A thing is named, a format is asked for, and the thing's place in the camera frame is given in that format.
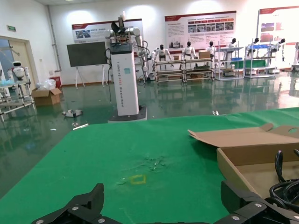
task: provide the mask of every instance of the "poster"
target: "poster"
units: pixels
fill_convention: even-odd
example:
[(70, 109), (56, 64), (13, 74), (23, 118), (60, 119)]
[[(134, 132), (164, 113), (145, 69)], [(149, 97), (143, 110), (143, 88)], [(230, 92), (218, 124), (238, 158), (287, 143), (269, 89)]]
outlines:
[(206, 49), (209, 42), (227, 45), (235, 37), (237, 11), (173, 15), (165, 17), (166, 46), (170, 52), (178, 52), (191, 42), (196, 50)]
[(276, 43), (285, 38), (285, 62), (282, 62), (281, 49), (277, 54), (277, 66), (288, 68), (294, 61), (295, 44), (299, 42), (297, 17), (299, 6), (264, 8), (259, 10), (257, 37), (261, 44)]
[[(75, 43), (104, 42), (104, 31), (107, 29), (111, 30), (112, 22), (113, 21), (106, 21), (72, 25)], [(126, 20), (124, 25), (126, 28), (139, 28), (140, 34), (143, 35), (142, 19)]]

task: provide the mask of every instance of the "ceiling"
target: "ceiling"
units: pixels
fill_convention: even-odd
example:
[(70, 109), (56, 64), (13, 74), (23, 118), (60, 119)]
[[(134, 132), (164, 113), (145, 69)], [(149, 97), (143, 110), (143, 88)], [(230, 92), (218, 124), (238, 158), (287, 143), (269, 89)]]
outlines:
[(87, 2), (97, 2), (97, 1), (105, 1), (105, 0), (73, 0), (73, 1), (66, 1), (66, 0), (35, 0), (39, 3), (44, 5), (69, 5), (69, 4), (78, 4), (78, 3), (87, 3)]

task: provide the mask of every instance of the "shiny floor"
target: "shiny floor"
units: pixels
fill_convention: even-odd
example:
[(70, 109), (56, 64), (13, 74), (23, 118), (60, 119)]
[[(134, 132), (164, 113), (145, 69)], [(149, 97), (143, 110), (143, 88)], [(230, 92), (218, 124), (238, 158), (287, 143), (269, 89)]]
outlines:
[[(138, 86), (139, 104), (147, 106), (148, 119), (228, 114), (299, 106), (299, 74), (276, 79), (245, 79)], [(74, 123), (107, 123), (116, 109), (114, 86), (64, 87), (61, 104), (22, 109), (0, 122), (0, 198), (33, 168)], [(65, 118), (61, 112), (81, 109), (83, 116)]]

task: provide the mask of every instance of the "black monitor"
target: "black monitor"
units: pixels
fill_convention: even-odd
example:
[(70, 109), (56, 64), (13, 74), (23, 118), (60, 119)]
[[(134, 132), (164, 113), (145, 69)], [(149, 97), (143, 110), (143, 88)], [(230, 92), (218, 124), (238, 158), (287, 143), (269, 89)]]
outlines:
[(71, 67), (107, 64), (105, 42), (67, 45)]

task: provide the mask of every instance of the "display board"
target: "display board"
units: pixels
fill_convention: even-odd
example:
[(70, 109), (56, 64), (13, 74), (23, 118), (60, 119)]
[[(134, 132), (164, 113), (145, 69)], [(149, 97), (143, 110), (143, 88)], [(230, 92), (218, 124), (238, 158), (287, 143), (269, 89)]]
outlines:
[[(111, 23), (113, 21), (94, 22), (85, 24), (72, 25), (73, 37), (75, 43), (87, 43), (87, 42), (104, 42), (104, 31), (111, 30)], [(139, 28), (140, 34), (143, 36), (142, 19), (126, 20), (124, 22), (126, 28)]]
[(71, 67), (106, 64), (105, 42), (67, 45)]
[(285, 38), (285, 62), (282, 62), (281, 50), (278, 52), (278, 67), (288, 68), (294, 61), (295, 43), (299, 42), (299, 30), (296, 18), (299, 6), (264, 8), (259, 10), (257, 36), (262, 44), (275, 43)]
[(206, 49), (209, 42), (226, 46), (235, 37), (237, 11), (172, 15), (165, 17), (166, 47), (181, 51), (190, 41), (195, 49)]

